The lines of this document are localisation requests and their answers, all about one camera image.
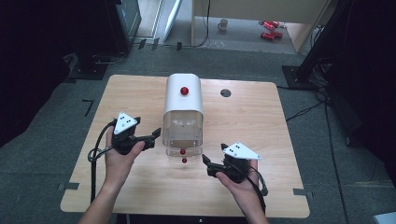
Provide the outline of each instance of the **black cable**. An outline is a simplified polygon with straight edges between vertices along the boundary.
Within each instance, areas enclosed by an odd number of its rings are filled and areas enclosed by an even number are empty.
[[[124,58],[126,57],[126,53],[123,53],[123,55],[121,56],[120,59],[113,61],[113,62],[108,62],[108,63],[100,63],[100,62],[94,62],[96,64],[115,64],[115,63],[119,63],[121,62]]]
[[[97,159],[102,156],[106,151],[109,149],[105,149],[104,151],[100,151],[98,155],[96,153],[98,152],[99,149],[99,144],[102,140],[103,134],[105,131],[110,127],[115,124],[117,120],[113,120],[112,122],[109,122],[106,127],[100,132],[99,137],[96,141],[95,148],[90,151],[88,154],[88,161],[91,162],[91,203],[96,197],[96,161]]]
[[[67,65],[70,65],[70,63],[73,61],[73,54],[68,54],[64,56],[64,61]]]
[[[309,40],[309,43],[311,45],[311,48],[314,47],[315,43],[317,42],[319,36],[321,35],[322,31],[323,31],[324,26],[323,25],[318,25],[315,29],[318,29],[317,33],[315,34],[314,40],[312,40],[312,36],[314,34],[314,31],[311,33],[311,37]]]
[[[204,43],[206,43],[207,39],[209,38],[209,12],[210,12],[210,0],[209,3],[207,4],[207,13],[206,13],[206,36],[204,40],[202,41],[201,44],[198,46],[192,46],[192,48],[199,48],[201,47]]]
[[[317,63],[313,69],[312,69],[312,74],[314,75],[313,82],[316,82],[317,85],[320,87],[325,87],[329,85],[329,82],[324,78],[325,74],[327,72],[327,69],[323,67],[322,63]]]
[[[319,87],[317,89],[291,89],[289,87],[283,87],[283,86],[276,86],[278,89],[284,89],[284,90],[288,90],[288,91],[317,91],[319,89]]]
[[[319,96],[319,93],[320,93],[320,95],[322,95],[323,97],[324,97],[324,99],[320,99],[318,96]],[[317,97],[317,100],[319,101],[319,102],[322,102],[322,103],[329,103],[329,96],[327,95],[327,93],[326,92],[323,92],[323,91],[320,91],[320,89],[318,90],[318,92],[317,92],[317,94],[315,94],[315,96]]]
[[[334,147],[332,145],[332,127],[331,127],[330,121],[329,121],[329,113],[327,111],[327,104],[324,105],[324,111],[325,111],[325,115],[326,115],[327,127],[328,127],[328,130],[329,130],[329,142],[330,142],[330,151],[332,153],[332,165],[334,167],[335,177],[337,179],[337,186],[338,186],[338,191],[340,192],[341,203],[343,205],[344,217],[346,219],[346,224],[348,224],[349,223],[349,219],[347,217],[347,207],[346,207],[346,203],[344,201],[344,193],[343,193],[343,189],[341,187],[340,175],[338,174],[337,164],[335,163]]]
[[[313,108],[315,108],[315,107],[317,107],[318,105],[321,105],[321,104],[323,104],[323,103],[324,103],[324,102],[319,102],[319,103],[317,103],[316,105],[313,105],[313,106],[311,106],[311,107],[308,107],[308,108],[306,108],[306,109],[304,109],[304,110],[301,110],[301,111],[297,112],[297,114],[295,114],[294,116],[292,116],[292,117],[286,119],[286,122],[289,121],[289,120],[291,120],[291,119],[295,119],[295,118],[297,118],[297,117],[300,117],[301,115],[304,115],[304,114],[308,113],[311,109],[313,109]]]
[[[250,166],[250,168],[253,169],[254,172],[256,172],[257,177],[259,178],[260,182],[262,182],[262,190],[261,190],[262,196],[267,196],[268,195],[268,189],[267,189],[267,185],[265,184],[265,180],[262,177],[262,174],[257,169],[255,169],[254,167]]]
[[[372,173],[371,176],[370,176],[369,181],[372,181],[372,180],[373,180],[374,175],[375,175],[375,171],[376,171],[376,162],[375,162],[375,164],[374,164],[374,170],[373,170],[373,173]]]
[[[352,4],[350,5],[349,13],[347,15],[346,33],[345,33],[345,36],[344,36],[344,46],[347,44],[347,32],[348,32],[348,28],[349,28],[350,15],[352,14],[352,9],[353,9],[353,5],[354,4],[355,4],[355,0],[352,0]]]

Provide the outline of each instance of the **person's right hand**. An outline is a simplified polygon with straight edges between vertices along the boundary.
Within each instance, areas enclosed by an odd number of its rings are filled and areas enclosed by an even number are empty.
[[[258,169],[257,161],[250,161],[250,166],[254,169]],[[250,168],[249,177],[250,179],[259,186],[259,178],[257,177],[256,171]],[[233,182],[226,174],[217,172],[216,177],[219,179],[233,195],[238,206],[241,208],[242,213],[247,218],[248,223],[268,223],[268,220],[262,211],[259,197],[254,190],[253,186],[246,179],[239,184]]]

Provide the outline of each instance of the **red ball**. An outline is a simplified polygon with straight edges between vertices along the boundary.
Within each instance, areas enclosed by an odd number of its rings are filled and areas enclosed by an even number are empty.
[[[182,87],[182,88],[180,89],[180,93],[181,93],[182,95],[187,95],[187,94],[189,94],[189,88],[187,88],[187,87]]]

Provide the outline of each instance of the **wooden table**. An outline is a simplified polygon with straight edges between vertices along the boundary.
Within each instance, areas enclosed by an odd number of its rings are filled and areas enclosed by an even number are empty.
[[[110,78],[92,126],[82,147],[61,203],[66,212],[85,212],[90,204],[91,164],[87,155],[99,133],[120,111],[141,117],[136,135],[148,135],[163,126],[167,77],[119,76]],[[302,189],[294,151],[276,85],[268,82],[201,79],[204,103],[204,153],[221,163],[220,144],[240,141],[263,159],[259,170],[269,194],[264,198],[268,217],[308,217],[306,197],[294,195]],[[222,90],[231,91],[223,97]],[[100,148],[105,147],[103,139]],[[97,164],[97,191],[105,178],[105,160]],[[162,137],[156,147],[139,155],[114,207],[114,213],[241,217],[231,193],[206,173],[201,160],[169,161]]]

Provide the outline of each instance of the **handheld controller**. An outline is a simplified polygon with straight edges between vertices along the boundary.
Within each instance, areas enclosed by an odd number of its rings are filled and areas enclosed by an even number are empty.
[[[224,150],[227,147],[227,145],[221,144],[221,150]],[[211,162],[205,154],[202,155],[202,159],[204,164],[207,166],[207,175],[209,176],[216,177],[217,172],[223,172],[233,182],[241,183],[245,179],[245,176],[248,175],[248,160],[237,159],[227,154],[224,154],[224,164],[221,165]]]
[[[143,151],[155,146],[155,139],[161,135],[161,128],[155,130],[151,135],[147,136],[134,136],[136,126],[140,123],[140,117],[131,118],[128,115],[120,112],[119,118],[115,119],[116,123],[113,137],[112,146],[122,155],[128,154],[132,147],[140,141],[145,142]]]
[[[216,177],[217,172],[223,172],[226,174],[233,182],[239,184],[245,179],[252,185],[253,189],[256,191],[257,196],[259,197],[260,204],[262,206],[262,211],[265,214],[265,201],[262,196],[266,196],[268,194],[268,189],[265,185],[265,181],[262,178],[262,175],[258,170],[250,167],[248,160],[261,160],[262,156],[258,155],[250,148],[244,146],[242,143],[237,142],[230,147],[225,144],[221,144],[221,149],[224,152],[224,160],[223,165],[216,164],[210,161],[210,159],[202,154],[202,159],[204,164],[207,166],[207,174],[209,176]],[[249,177],[249,170],[253,169],[254,172],[257,173],[257,177],[262,183],[262,189],[259,189],[259,185],[255,184],[251,178]]]

